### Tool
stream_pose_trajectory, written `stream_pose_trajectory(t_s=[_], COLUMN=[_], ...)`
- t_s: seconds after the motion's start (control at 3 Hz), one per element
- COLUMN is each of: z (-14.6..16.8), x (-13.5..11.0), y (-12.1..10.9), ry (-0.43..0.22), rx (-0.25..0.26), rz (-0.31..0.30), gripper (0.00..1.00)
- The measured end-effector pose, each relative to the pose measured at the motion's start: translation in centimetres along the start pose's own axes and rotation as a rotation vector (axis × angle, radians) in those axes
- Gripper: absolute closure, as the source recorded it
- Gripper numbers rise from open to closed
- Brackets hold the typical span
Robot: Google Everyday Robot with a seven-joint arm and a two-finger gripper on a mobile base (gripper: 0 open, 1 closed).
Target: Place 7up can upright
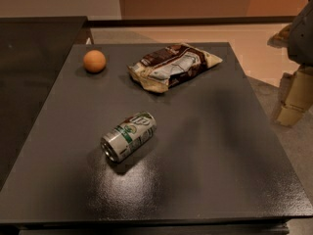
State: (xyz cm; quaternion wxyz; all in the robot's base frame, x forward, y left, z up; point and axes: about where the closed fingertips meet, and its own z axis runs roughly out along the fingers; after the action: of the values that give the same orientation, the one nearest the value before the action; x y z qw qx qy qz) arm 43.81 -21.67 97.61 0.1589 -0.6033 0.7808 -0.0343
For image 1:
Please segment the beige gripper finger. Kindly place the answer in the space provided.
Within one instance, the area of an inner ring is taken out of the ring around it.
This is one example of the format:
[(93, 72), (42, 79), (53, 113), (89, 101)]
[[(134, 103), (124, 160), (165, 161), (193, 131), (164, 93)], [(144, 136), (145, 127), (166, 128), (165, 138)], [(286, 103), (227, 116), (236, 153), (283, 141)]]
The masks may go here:
[(274, 48), (287, 48), (289, 46), (291, 26), (288, 24), (282, 28), (279, 32), (271, 36), (267, 44)]
[(294, 126), (312, 106), (313, 68), (300, 66), (293, 74), (285, 72), (280, 81), (273, 121), (282, 126)]

